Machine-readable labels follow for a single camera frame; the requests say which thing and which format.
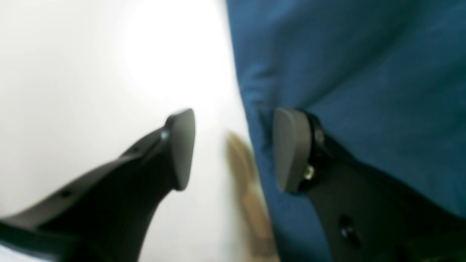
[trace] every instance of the white background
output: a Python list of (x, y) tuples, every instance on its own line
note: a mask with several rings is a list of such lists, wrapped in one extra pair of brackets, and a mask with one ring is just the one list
hole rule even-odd
[(149, 229), (141, 262), (240, 261), (225, 162), (247, 138), (219, 0), (0, 0), (0, 216), (116, 158), (192, 107), (191, 180)]

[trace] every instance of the bolt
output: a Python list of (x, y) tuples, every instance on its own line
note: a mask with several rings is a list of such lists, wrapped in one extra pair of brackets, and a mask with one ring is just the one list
hole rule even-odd
[(304, 171), (304, 179), (305, 180), (312, 180), (315, 174), (315, 169), (313, 166), (308, 165), (306, 170)]

